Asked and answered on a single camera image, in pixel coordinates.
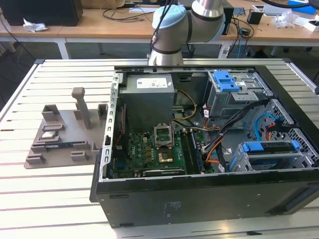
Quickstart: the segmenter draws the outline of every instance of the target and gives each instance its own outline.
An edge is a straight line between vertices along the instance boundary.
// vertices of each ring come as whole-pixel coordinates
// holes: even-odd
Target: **white cable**
[[[206,129],[206,128],[199,128],[199,127],[185,127],[182,126],[181,124],[179,124],[178,122],[174,121],[174,123],[176,123],[177,125],[179,125],[182,128],[193,128],[193,129],[198,129],[198,130],[202,130],[202,131],[211,131],[211,129]]]

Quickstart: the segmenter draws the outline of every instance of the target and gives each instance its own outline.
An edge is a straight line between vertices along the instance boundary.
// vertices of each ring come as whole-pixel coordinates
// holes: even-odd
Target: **gray power supply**
[[[127,105],[130,131],[152,131],[159,123],[170,124],[174,102],[171,75],[129,75],[120,96]]]

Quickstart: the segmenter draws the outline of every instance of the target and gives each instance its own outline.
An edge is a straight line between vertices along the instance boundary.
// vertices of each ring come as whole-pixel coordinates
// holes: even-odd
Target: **plastic bag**
[[[31,31],[33,33],[35,33],[36,31],[45,31],[48,28],[46,28],[46,26],[44,25],[44,23],[32,23],[32,22],[28,22],[27,20],[24,20],[24,24],[23,27],[25,29],[27,29],[28,31]]]
[[[291,10],[285,11],[282,13],[281,16],[275,16],[271,23],[275,25],[276,28],[283,28],[283,27],[295,27],[293,22],[298,18],[298,15],[293,14]]]

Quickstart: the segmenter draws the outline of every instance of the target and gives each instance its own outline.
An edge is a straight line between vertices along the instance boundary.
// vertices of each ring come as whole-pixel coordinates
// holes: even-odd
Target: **wire bundle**
[[[247,42],[248,40],[255,34],[255,29],[248,23],[246,23],[245,21],[243,20],[240,20],[238,18],[235,18],[234,16],[232,17],[233,21],[231,21],[230,23],[234,24],[236,26],[236,30],[237,30],[237,37],[236,37],[236,40],[234,41],[233,43],[233,46],[230,48],[229,52],[228,52],[228,55],[233,51],[235,45],[236,45],[236,42],[238,41],[238,38],[240,36],[240,40],[239,40],[239,43],[238,43],[238,47],[239,47],[239,51],[238,51],[238,55],[237,55],[237,58],[239,58],[239,55],[240,55],[240,52],[241,52],[241,43],[242,43],[242,39],[244,38],[245,39],[245,46],[247,45]],[[239,22],[243,22],[244,24],[248,25],[250,28],[251,28],[251,34],[246,36],[246,35],[243,35],[242,34],[242,31],[241,31],[241,27],[239,26]]]
[[[262,106],[267,104],[270,101],[270,99],[260,100],[253,103],[250,103],[249,105],[242,108],[240,111],[238,111],[236,114],[231,116],[226,123],[221,127],[221,129],[218,131],[218,136],[215,140],[213,140],[211,143],[209,143],[207,146],[205,146],[204,150],[208,151],[209,153],[206,157],[206,163],[210,162],[210,156],[212,152],[216,149],[217,157],[219,159],[220,164],[226,169],[226,161],[223,157],[222,153],[222,146],[221,142],[224,139],[224,134],[227,132],[228,129],[230,129],[236,122],[240,121],[245,115],[248,113],[248,111],[254,107]]]
[[[258,141],[261,141],[261,137],[260,137],[260,135],[259,135],[259,133],[258,133],[258,121],[259,121],[260,118],[263,117],[263,116],[269,116],[269,117],[272,118],[273,120],[276,120],[276,118],[275,118],[273,115],[268,114],[268,113],[263,113],[263,114],[261,114],[260,116],[258,116],[258,117],[256,118],[255,123],[254,123],[254,131],[255,131],[255,135],[256,135],[256,138],[257,138]]]

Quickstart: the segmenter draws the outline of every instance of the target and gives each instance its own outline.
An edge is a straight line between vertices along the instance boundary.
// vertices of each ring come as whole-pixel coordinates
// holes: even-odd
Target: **blue object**
[[[115,161],[115,167],[117,170],[124,170],[125,166],[126,166],[125,161],[119,161],[119,160]]]
[[[299,151],[300,145],[299,145],[299,143],[297,142],[297,140],[293,140],[293,141],[292,141],[292,144],[293,144],[293,147],[295,148],[295,150],[296,150],[296,151]]]
[[[249,147],[247,144],[243,144],[243,149],[244,149],[244,152],[248,152],[249,151]]]
[[[240,88],[234,83],[234,78],[228,71],[214,71],[216,83],[219,85],[220,91],[239,91]]]
[[[302,4],[304,2],[300,1],[289,1],[288,5],[297,5],[297,4]],[[292,11],[298,11],[298,12],[303,12],[303,13],[308,13],[311,15],[314,15],[316,12],[316,9],[313,6],[305,6],[305,7],[298,7],[298,8],[293,8]]]
[[[263,146],[261,145],[260,142],[246,142],[243,144],[243,147],[245,146],[245,152],[256,152],[256,151],[264,151]]]
[[[234,166],[235,162],[237,160],[237,157],[234,157],[233,161],[231,161],[229,167],[228,167],[228,170],[231,170],[231,168]]]
[[[257,141],[261,141],[260,135],[259,135],[259,133],[258,133],[258,121],[260,120],[260,118],[261,118],[262,116],[269,116],[269,117],[271,117],[273,120],[276,120],[276,118],[275,118],[273,115],[268,114],[268,113],[263,113],[263,114],[261,114],[260,116],[257,117],[257,119],[256,119],[256,121],[255,121],[255,124],[254,124],[254,130],[255,130],[255,135],[256,135]]]
[[[153,15],[153,22],[152,27],[154,29],[157,28],[157,26],[160,23],[160,17],[164,11],[164,6],[161,6],[158,8]],[[171,26],[174,26],[175,24],[179,23],[186,15],[186,9],[181,5],[172,5],[170,6],[169,11],[165,15],[163,21],[161,22],[159,28],[165,29]]]
[[[240,50],[241,50],[241,40],[243,39],[243,37],[242,37],[242,35],[241,35],[241,29],[239,29],[239,31],[240,31],[240,40],[239,40],[239,43],[238,43],[238,45],[239,45],[239,50],[238,50],[237,59],[239,58],[239,54],[240,54]]]

